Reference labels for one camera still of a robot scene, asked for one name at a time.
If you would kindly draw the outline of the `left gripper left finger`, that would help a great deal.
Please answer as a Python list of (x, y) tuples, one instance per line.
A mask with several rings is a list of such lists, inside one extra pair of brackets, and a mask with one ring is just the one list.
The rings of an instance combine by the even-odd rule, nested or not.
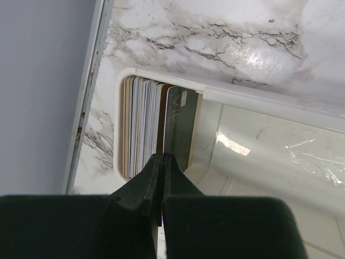
[(1, 258), (156, 258), (163, 155), (110, 195), (1, 197)]

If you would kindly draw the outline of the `black VIP card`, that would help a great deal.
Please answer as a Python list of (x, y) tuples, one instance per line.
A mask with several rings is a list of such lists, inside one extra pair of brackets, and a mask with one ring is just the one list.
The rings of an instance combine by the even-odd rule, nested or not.
[(168, 88), (164, 114), (163, 152), (160, 176), (165, 183), (167, 155), (174, 155), (180, 171), (189, 167), (198, 93), (180, 86)]

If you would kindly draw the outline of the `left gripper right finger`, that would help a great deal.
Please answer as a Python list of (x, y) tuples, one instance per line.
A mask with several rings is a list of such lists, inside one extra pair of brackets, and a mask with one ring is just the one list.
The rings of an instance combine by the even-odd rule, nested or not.
[(282, 200), (207, 196), (164, 156), (162, 200), (168, 258), (306, 258), (292, 211)]

